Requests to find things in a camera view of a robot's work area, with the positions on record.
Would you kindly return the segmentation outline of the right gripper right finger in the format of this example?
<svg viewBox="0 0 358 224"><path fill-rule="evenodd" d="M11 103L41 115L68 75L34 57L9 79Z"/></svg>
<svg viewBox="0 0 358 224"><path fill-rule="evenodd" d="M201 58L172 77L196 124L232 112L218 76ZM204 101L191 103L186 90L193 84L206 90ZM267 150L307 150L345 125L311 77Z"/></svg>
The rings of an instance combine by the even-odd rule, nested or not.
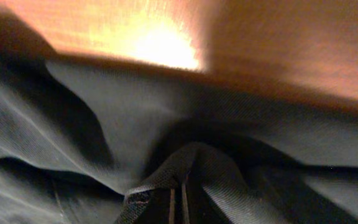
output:
<svg viewBox="0 0 358 224"><path fill-rule="evenodd" d="M187 174L181 184L181 212L185 224L230 223L203 190L200 180L191 174Z"/></svg>

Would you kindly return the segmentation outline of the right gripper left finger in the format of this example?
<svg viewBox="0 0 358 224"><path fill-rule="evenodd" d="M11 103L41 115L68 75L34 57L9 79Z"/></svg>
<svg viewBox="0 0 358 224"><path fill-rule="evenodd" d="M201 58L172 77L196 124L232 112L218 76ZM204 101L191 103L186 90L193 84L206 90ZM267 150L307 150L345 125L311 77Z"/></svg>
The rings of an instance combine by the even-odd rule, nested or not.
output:
<svg viewBox="0 0 358 224"><path fill-rule="evenodd" d="M175 224L175 189L148 191L150 198L135 224Z"/></svg>

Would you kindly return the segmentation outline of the black t-shirt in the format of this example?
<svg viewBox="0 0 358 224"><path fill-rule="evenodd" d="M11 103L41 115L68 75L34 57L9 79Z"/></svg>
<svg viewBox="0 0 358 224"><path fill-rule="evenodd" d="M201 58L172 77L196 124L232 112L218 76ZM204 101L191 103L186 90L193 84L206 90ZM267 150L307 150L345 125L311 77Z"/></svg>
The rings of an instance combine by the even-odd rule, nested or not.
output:
<svg viewBox="0 0 358 224"><path fill-rule="evenodd" d="M52 48L15 17L0 40ZM358 116L0 53L0 223L134 223L187 174L230 223L358 223Z"/></svg>

